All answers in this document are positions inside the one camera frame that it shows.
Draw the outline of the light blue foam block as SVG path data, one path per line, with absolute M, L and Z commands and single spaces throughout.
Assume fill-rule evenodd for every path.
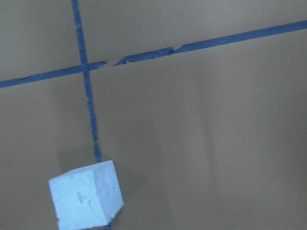
M 60 230 L 107 226 L 124 206 L 112 160 L 52 178 L 49 188 Z

